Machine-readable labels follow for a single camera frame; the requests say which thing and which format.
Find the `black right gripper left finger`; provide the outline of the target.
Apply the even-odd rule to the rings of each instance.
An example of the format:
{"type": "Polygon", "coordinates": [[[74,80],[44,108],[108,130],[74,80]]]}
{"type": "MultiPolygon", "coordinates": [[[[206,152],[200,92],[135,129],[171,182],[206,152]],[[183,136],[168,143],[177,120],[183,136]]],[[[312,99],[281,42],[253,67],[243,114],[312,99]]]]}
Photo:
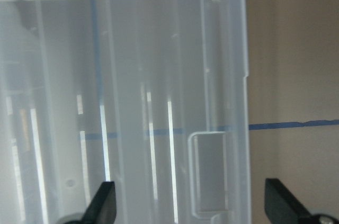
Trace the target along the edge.
{"type": "Polygon", "coordinates": [[[115,223],[117,200],[114,181],[102,182],[89,204],[82,199],[71,199],[65,207],[69,213],[58,223],[115,223]]]}

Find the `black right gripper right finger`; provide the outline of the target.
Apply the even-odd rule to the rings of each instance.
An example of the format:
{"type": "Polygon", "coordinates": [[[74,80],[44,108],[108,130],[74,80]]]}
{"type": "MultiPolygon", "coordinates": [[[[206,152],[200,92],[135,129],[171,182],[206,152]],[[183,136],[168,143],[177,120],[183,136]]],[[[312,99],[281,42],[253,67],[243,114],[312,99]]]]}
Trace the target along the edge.
{"type": "Polygon", "coordinates": [[[324,213],[310,213],[277,178],[265,180],[265,214],[273,224],[338,223],[324,213]]]}

